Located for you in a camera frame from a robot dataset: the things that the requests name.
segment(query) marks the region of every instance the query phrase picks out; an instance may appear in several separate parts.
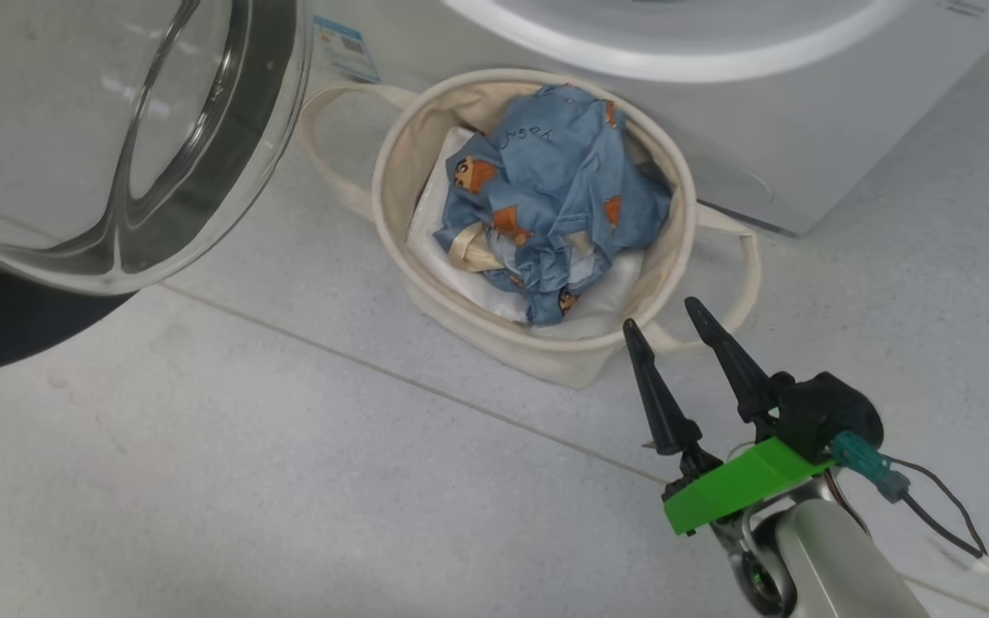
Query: cable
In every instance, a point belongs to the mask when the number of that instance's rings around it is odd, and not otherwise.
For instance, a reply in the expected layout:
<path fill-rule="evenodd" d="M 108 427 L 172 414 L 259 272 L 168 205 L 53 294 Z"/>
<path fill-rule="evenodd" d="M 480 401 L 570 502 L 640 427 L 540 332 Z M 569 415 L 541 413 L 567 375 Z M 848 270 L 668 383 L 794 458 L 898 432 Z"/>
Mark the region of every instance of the cable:
<path fill-rule="evenodd" d="M 727 458 L 725 460 L 723 460 L 723 461 L 730 462 L 735 457 L 735 454 L 738 453 L 738 450 L 739 449 L 742 449 L 743 446 L 753 446 L 754 443 L 755 442 L 754 442 L 753 439 L 749 439 L 749 441 L 746 441 L 746 442 L 739 442 L 738 445 L 735 445 L 733 447 L 733 449 L 731 449 L 729 452 L 727 452 Z"/>
<path fill-rule="evenodd" d="M 829 489 L 831 495 L 834 496 L 834 501 L 836 501 L 837 504 L 845 510 L 845 512 L 849 513 L 849 517 L 852 517 L 852 519 L 856 521 L 857 525 L 860 525 L 860 529 L 865 532 L 865 535 L 872 536 L 872 533 L 868 531 L 868 525 L 865 524 L 865 521 L 860 517 L 856 510 L 852 508 L 852 505 L 849 504 L 849 500 L 845 498 L 845 493 L 841 492 L 841 488 L 839 488 L 839 484 L 837 484 L 837 480 L 834 478 L 834 474 L 831 473 L 831 470 L 825 470 L 825 472 L 823 472 L 823 478 L 827 481 L 827 489 Z"/>
<path fill-rule="evenodd" d="M 902 500 L 903 502 L 906 502 L 907 507 L 910 507 L 912 512 L 914 512 L 914 515 L 917 515 L 919 519 L 924 521 L 926 525 L 929 525 L 929 527 L 933 529 L 934 532 L 937 532 L 937 534 L 940 535 L 943 539 L 949 541 L 949 543 L 951 544 L 956 545 L 958 548 L 968 553 L 969 555 L 972 555 L 973 558 L 975 558 L 976 560 L 985 558 L 986 554 L 984 552 L 974 547 L 974 545 L 968 543 L 961 537 L 957 535 L 953 535 L 953 533 L 949 532 L 949 529 L 945 528 L 944 525 L 939 524 L 937 520 L 933 519 L 933 517 L 930 516 L 930 513 L 926 512 L 925 509 L 922 508 L 922 505 L 919 505 L 918 501 L 915 500 L 913 496 L 911 496 L 910 494 L 904 494 L 902 496 Z"/>
<path fill-rule="evenodd" d="M 945 485 L 945 482 L 941 481 L 941 478 L 939 478 L 937 474 L 934 474 L 927 469 L 927 467 L 918 465 L 917 463 L 900 460 L 899 458 L 890 457 L 889 455 L 884 455 L 884 457 L 891 463 L 895 463 L 903 467 L 909 467 L 909 469 L 915 470 L 915 472 L 924 474 L 926 477 L 930 478 L 930 481 L 934 482 L 934 485 L 937 485 L 937 488 L 941 489 L 942 492 L 945 492 L 945 496 L 949 497 L 949 501 L 953 502 L 953 505 L 955 505 L 959 512 L 961 512 L 961 517 L 964 518 L 964 524 L 968 528 L 968 534 L 972 535 L 972 540 L 976 542 L 976 547 L 979 548 L 979 551 L 986 554 L 986 545 L 982 542 L 982 537 L 979 536 L 979 532 L 976 530 L 976 527 L 974 527 L 972 516 L 968 515 L 968 509 L 964 506 L 964 502 L 961 502 L 959 498 L 953 494 L 953 490 L 949 489 L 949 486 Z"/>
<path fill-rule="evenodd" d="M 969 544 L 967 541 L 965 541 L 964 539 L 962 539 L 957 535 L 953 535 L 953 533 L 949 532 L 949 529 L 945 528 L 944 525 L 938 524 L 937 520 L 930 517 L 930 513 L 926 512 L 925 509 L 922 508 L 922 505 L 919 505 L 918 501 L 915 500 L 914 497 L 911 496 L 910 494 L 904 494 L 903 501 L 907 502 L 907 506 L 909 506 L 912 512 L 914 512 L 914 515 L 919 516 L 919 519 L 924 521 L 926 525 L 929 525 L 929 527 L 932 528 L 934 532 L 937 532 L 938 535 L 944 537 L 944 539 L 946 541 L 949 541 L 949 543 L 953 543 L 958 548 L 961 548 L 962 551 L 971 554 L 972 558 L 975 558 L 976 560 L 982 558 L 982 556 L 985 555 L 985 553 L 979 551 L 979 549 L 976 548 L 974 545 Z"/>

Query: fabric basket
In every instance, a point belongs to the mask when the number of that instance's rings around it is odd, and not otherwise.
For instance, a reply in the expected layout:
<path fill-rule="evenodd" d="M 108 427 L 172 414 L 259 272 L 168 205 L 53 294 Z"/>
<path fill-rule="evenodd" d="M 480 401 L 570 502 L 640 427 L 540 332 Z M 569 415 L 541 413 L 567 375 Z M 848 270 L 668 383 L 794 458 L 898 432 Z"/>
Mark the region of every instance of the fabric basket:
<path fill-rule="evenodd" d="M 478 70 L 446 79 L 423 94 L 392 86 L 338 83 L 319 90 L 307 101 L 300 112 L 299 130 L 315 166 L 330 181 L 338 198 L 376 223 L 389 257 L 403 275 L 409 297 L 424 313 L 510 367 L 540 379 L 584 388 L 601 372 L 609 356 L 623 347 L 620 325 L 604 336 L 576 341 L 533 336 L 521 324 L 499 318 L 443 285 L 409 254 L 405 244 L 411 216 L 429 174 L 443 167 L 439 152 L 447 132 L 453 126 L 493 130 L 511 100 L 533 94 L 549 83 L 570 83 L 598 98 L 614 101 L 628 118 L 628 136 L 643 146 L 674 188 L 670 218 L 647 251 L 642 273 L 625 306 L 625 316 L 636 320 L 657 354 L 701 345 L 678 341 L 654 319 L 674 294 L 688 266 L 695 230 L 711 227 L 734 234 L 742 242 L 746 267 L 743 289 L 722 320 L 727 330 L 738 328 L 754 308 L 761 288 L 757 236 L 745 224 L 700 206 L 689 166 L 670 136 L 635 106 L 597 86 L 534 70 Z M 349 93 L 371 94 L 402 110 L 381 146 L 371 191 L 335 173 L 319 153 L 315 137 L 319 114 Z"/>

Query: cartoon print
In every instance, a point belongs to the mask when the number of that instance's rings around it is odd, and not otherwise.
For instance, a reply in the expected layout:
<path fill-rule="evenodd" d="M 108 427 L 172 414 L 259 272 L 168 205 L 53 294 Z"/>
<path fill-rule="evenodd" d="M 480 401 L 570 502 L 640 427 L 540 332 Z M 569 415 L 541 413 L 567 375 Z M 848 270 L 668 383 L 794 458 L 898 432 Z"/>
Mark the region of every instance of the cartoon print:
<path fill-rule="evenodd" d="M 494 212 L 494 228 L 499 234 L 513 239 L 513 243 L 522 246 L 525 242 L 533 238 L 533 233 L 524 227 L 518 226 L 518 207 L 511 206 Z"/>
<path fill-rule="evenodd" d="M 574 294 L 567 292 L 566 288 L 560 290 L 560 310 L 564 316 L 567 312 L 570 312 L 570 308 L 578 302 L 578 297 Z"/>
<path fill-rule="evenodd" d="M 464 157 L 463 161 L 456 164 L 454 175 L 456 186 L 467 189 L 471 195 L 479 195 L 483 185 L 495 177 L 498 177 L 497 167 L 486 161 L 476 160 L 471 155 Z"/>
<path fill-rule="evenodd" d="M 616 129 L 616 103 L 605 99 L 605 122 Z"/>
<path fill-rule="evenodd" d="M 609 224 L 612 224 L 612 227 L 619 226 L 621 222 L 621 196 L 605 200 L 605 216 L 609 219 Z"/>

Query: white floor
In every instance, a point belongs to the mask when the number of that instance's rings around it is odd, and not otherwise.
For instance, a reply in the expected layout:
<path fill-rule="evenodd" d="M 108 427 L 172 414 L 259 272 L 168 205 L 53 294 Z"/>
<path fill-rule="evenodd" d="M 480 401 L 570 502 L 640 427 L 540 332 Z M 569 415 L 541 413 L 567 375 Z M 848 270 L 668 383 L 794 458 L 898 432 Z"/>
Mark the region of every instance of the white floor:
<path fill-rule="evenodd" d="M 355 102 L 323 140 L 361 179 L 390 120 Z M 764 245 L 739 341 L 866 392 L 887 452 L 937 470 L 989 547 L 989 55 L 812 235 Z M 679 294 L 725 306 L 738 266 L 703 235 Z M 689 333 L 679 304 L 664 323 Z M 711 353 L 659 365 L 707 449 L 752 437 Z M 668 529 L 677 461 L 647 439 L 623 356 L 572 391 L 421 316 L 294 144 L 207 257 L 0 369 L 0 617 L 753 615 L 711 536 Z M 989 579 L 847 489 L 946 591 L 917 588 L 934 615 L 986 615 L 947 595 L 989 607 Z"/>

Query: laundry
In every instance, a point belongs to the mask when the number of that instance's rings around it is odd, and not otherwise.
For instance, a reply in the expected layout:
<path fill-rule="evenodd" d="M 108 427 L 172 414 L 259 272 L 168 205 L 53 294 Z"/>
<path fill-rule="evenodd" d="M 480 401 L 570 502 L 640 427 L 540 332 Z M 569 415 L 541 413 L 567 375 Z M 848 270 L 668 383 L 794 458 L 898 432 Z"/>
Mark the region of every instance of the laundry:
<path fill-rule="evenodd" d="M 472 130 L 459 126 L 451 129 L 442 144 L 440 161 L 459 151 L 474 134 Z M 429 273 L 457 294 L 462 294 L 495 316 L 513 322 L 526 322 L 525 314 L 529 309 L 529 302 L 525 297 L 517 292 L 498 289 L 479 274 L 486 263 L 483 262 L 484 258 L 476 259 L 477 257 L 486 253 L 486 258 L 495 259 L 494 253 L 487 246 L 486 236 L 480 235 L 471 243 L 471 251 L 461 257 L 464 259 L 462 263 L 451 262 L 450 257 L 433 238 L 434 232 L 440 228 L 447 196 L 448 180 L 445 174 L 440 169 L 434 171 L 429 175 L 427 186 L 415 207 L 415 214 L 412 215 L 411 227 L 407 231 L 408 249 Z M 574 304 L 573 312 L 567 314 L 564 321 L 550 325 L 535 324 L 530 332 L 545 339 L 578 340 L 615 331 L 624 319 L 625 302 L 640 278 L 643 258 L 643 251 L 621 251 L 608 273 L 599 279 L 597 285 L 582 294 Z M 494 265 L 487 265 L 486 269 L 501 267 L 495 261 Z M 588 264 L 585 259 L 577 262 L 573 259 L 570 275 L 573 281 L 581 278 L 576 271 L 582 271 L 586 267 L 592 267 L 592 261 Z"/>
<path fill-rule="evenodd" d="M 572 86 L 512 101 L 497 129 L 445 161 L 437 243 L 457 267 L 522 294 L 527 321 L 558 324 L 670 212 L 670 191 L 625 152 L 624 122 L 612 101 Z"/>

